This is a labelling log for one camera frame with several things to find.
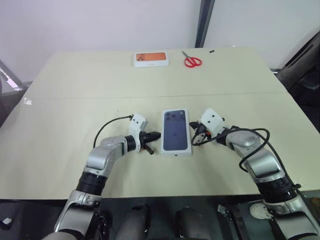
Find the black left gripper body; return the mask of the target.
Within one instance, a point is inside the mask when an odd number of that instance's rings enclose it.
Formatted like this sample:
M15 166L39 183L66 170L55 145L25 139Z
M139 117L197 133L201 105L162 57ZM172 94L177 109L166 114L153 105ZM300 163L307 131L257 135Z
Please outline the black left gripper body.
M147 145L147 132L140 132L139 133L139 141L140 141L140 151L145 151L145 145Z

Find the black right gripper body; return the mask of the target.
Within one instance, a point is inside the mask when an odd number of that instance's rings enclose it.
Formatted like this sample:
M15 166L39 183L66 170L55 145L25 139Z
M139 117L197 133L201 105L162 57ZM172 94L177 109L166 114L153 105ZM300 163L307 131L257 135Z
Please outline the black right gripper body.
M203 142L212 138L212 134L203 124L200 124L199 128L195 130L195 135L203 135Z

